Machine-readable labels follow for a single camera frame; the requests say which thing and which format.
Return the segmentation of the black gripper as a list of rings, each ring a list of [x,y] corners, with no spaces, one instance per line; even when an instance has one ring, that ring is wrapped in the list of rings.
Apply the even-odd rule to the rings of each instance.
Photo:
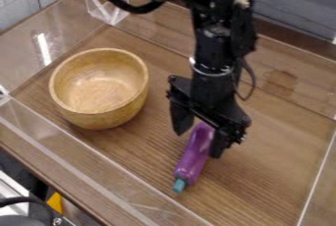
[[[168,77],[169,112],[172,128],[181,136],[198,117],[214,129],[209,156],[220,158],[230,142],[242,143],[252,120],[234,99],[241,68],[218,76],[193,72],[190,78]]]

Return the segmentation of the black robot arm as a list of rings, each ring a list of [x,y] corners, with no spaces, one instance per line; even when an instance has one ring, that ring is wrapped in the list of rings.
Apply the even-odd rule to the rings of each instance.
[[[134,6],[126,0],[108,0],[124,11],[146,14],[170,0],[149,0]],[[250,97],[238,92],[242,73],[250,74],[245,56],[256,50],[254,0],[180,0],[190,11],[196,51],[189,58],[192,76],[169,76],[170,119],[181,135],[201,119],[213,128],[209,156],[222,152],[245,137],[252,120],[237,104]]]

